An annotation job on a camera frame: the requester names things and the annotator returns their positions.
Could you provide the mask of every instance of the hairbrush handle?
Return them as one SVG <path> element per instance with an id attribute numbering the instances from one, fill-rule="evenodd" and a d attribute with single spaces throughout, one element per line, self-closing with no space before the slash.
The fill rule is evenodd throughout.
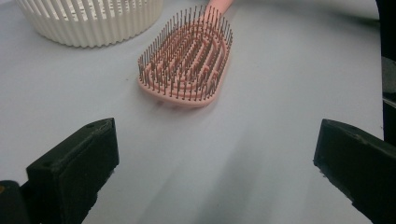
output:
<path id="1" fill-rule="evenodd" d="M 221 13 L 221 15 L 224 15 L 224 13 L 227 11 L 228 7 L 231 5 L 233 0 L 210 0 L 209 4 L 207 5 L 208 8 L 215 8 Z"/>

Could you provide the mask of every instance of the white plastic container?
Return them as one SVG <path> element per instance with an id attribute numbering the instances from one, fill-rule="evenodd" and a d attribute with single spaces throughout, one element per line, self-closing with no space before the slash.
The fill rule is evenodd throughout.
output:
<path id="1" fill-rule="evenodd" d="M 148 29 L 163 0 L 15 0 L 43 36 L 67 46 L 115 44 Z"/>

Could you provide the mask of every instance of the pink hairbrush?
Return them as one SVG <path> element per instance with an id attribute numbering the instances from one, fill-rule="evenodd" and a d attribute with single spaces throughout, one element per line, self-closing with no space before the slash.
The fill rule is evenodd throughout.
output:
<path id="1" fill-rule="evenodd" d="M 222 15 L 233 0 L 177 13 L 138 60 L 138 83 L 155 98 L 186 107 L 213 102 L 224 79 L 233 32 Z"/>

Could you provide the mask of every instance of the metal bristle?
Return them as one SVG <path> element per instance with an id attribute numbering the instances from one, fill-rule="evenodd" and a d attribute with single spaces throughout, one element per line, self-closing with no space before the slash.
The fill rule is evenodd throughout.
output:
<path id="1" fill-rule="evenodd" d="M 216 9 L 181 10 L 138 59 L 139 82 L 153 94 L 179 101 L 210 99 L 232 43 L 230 23 Z"/>

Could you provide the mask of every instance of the white table surface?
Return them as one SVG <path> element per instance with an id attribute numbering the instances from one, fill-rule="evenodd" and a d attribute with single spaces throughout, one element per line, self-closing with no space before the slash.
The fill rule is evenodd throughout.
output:
<path id="1" fill-rule="evenodd" d="M 382 91 L 374 0 L 235 1 L 219 99 L 201 109 L 152 100 L 137 58 L 180 9 L 164 0 L 145 33 L 75 49 L 38 35 L 0 1 L 0 179 L 98 119 L 116 120 L 120 165 L 84 223 L 371 223 L 312 160 L 322 119 L 379 138 Z"/>

